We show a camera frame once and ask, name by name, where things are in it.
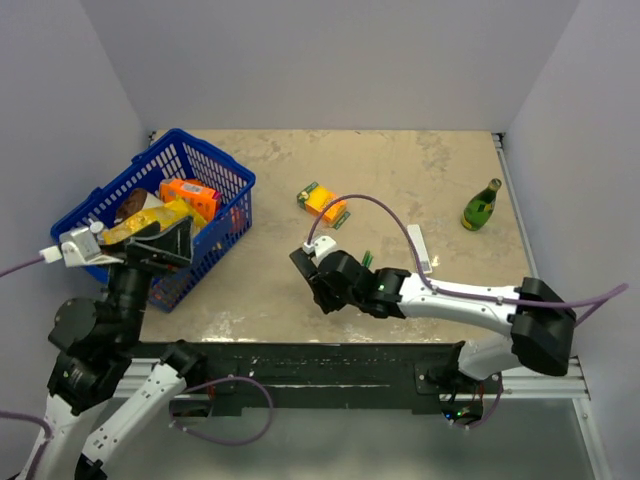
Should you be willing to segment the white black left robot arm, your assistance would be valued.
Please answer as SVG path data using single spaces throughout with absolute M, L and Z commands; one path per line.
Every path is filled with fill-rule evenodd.
M 100 266 L 108 282 L 100 300 L 73 298 L 55 315 L 48 340 L 58 350 L 47 383 L 41 431 L 20 479 L 104 479 L 108 461 L 161 408 L 207 380 L 203 353 L 184 340 L 171 343 L 141 387 L 102 425 L 98 417 L 132 364 L 153 280 L 191 265 L 194 220 L 168 227 L 157 221 L 106 244 L 104 226 L 93 222 L 60 235 L 41 251 L 47 263 Z

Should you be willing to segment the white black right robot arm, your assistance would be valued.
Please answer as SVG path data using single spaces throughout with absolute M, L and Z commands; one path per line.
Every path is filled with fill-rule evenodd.
M 298 248 L 290 258 L 326 314 L 350 305 L 374 318 L 436 318 L 491 331 L 481 342 L 463 344 L 446 367 L 456 392 L 518 367 L 554 377 L 568 371 L 576 314 L 540 279 L 480 287 L 424 280 L 402 269 L 370 271 L 342 250 L 317 260 Z

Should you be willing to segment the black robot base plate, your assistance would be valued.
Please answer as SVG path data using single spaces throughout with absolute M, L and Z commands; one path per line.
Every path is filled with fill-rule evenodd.
M 208 380 L 225 379 L 212 395 L 216 416 L 262 408 L 265 397 L 244 383 L 262 384 L 278 409 L 379 409 L 440 414 L 446 406 L 476 406 L 499 384 L 441 385 L 436 375 L 454 365 L 447 343 L 198 343 Z

